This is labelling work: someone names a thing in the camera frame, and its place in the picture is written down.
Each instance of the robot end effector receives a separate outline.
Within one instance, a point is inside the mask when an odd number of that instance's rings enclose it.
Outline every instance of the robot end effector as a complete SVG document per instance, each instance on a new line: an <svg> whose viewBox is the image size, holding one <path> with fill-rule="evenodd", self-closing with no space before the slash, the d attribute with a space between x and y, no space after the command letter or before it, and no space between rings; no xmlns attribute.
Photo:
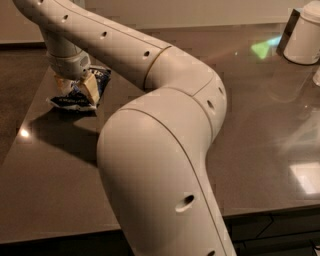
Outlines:
<svg viewBox="0 0 320 256"><path fill-rule="evenodd" d="M95 76L89 71L91 61L83 51L64 37L40 27L47 47L47 58L62 94L71 90L71 81L79 81L77 86L92 105L97 105L100 96Z"/></svg>

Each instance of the white cup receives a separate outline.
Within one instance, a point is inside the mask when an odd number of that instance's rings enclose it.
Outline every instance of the white cup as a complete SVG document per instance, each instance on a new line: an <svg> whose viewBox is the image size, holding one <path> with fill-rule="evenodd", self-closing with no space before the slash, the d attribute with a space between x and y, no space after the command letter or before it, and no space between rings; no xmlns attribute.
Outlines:
<svg viewBox="0 0 320 256"><path fill-rule="evenodd" d="M314 64L319 60L320 1L312 1L303 7L283 54L298 64Z"/></svg>

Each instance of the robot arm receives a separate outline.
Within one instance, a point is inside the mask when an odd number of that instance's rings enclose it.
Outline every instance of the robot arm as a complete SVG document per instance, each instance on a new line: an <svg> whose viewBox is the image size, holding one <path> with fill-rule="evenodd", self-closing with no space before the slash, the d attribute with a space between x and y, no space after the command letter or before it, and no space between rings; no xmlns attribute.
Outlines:
<svg viewBox="0 0 320 256"><path fill-rule="evenodd" d="M71 74L85 72L89 60L82 49L152 91L117 111L98 142L102 183L135 255L235 255L205 169L226 114L216 72L168 43L69 0L13 1L43 31L58 36L57 43L63 38L64 45L76 45L72 63L81 68ZM49 42L56 47L54 36ZM58 50L63 52L58 57L66 56L65 49ZM73 77L64 69L56 72Z"/></svg>

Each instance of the screw hole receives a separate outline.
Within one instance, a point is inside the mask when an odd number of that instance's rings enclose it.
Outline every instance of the screw hole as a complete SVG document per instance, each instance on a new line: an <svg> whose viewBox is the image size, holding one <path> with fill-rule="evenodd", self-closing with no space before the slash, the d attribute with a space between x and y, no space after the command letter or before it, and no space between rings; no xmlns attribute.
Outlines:
<svg viewBox="0 0 320 256"><path fill-rule="evenodd" d="M223 91L222 91L222 89L219 87L219 91L220 91L220 93L222 94L222 95L224 95L224 93L223 93Z"/></svg>
<svg viewBox="0 0 320 256"><path fill-rule="evenodd" d="M69 18L69 16L68 15L65 15L64 17L63 17L63 19L62 19L62 22L66 22L66 20Z"/></svg>
<svg viewBox="0 0 320 256"><path fill-rule="evenodd" d="M107 32L105 31L105 32L103 32L102 34L101 34L101 36L100 36L100 39L104 39L106 36L107 36Z"/></svg>
<svg viewBox="0 0 320 256"><path fill-rule="evenodd" d="M182 199L176 206L176 212L185 212L188 210L194 202L194 195L187 196Z"/></svg>
<svg viewBox="0 0 320 256"><path fill-rule="evenodd" d="M213 106L213 104L211 103L211 101L208 100L207 103L208 103L209 108L211 108L212 110L214 110L214 106Z"/></svg>
<svg viewBox="0 0 320 256"><path fill-rule="evenodd" d="M147 58L149 56L150 56L150 52L149 51L145 52L144 55L143 55L144 58Z"/></svg>

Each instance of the gray table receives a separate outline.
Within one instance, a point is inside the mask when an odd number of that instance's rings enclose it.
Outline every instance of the gray table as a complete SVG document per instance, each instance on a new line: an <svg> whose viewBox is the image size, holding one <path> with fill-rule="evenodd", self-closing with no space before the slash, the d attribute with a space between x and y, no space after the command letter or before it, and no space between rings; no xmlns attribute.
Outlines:
<svg viewBox="0 0 320 256"><path fill-rule="evenodd" d="M228 112L207 171L225 218L319 207L320 88L311 80L317 65L276 53L284 27L144 31L223 79ZM18 133L0 171L0 243L120 229L100 183L96 142L110 115L143 92L113 72L92 115L52 109L45 99L56 94L49 69L21 127L30 137Z"/></svg>

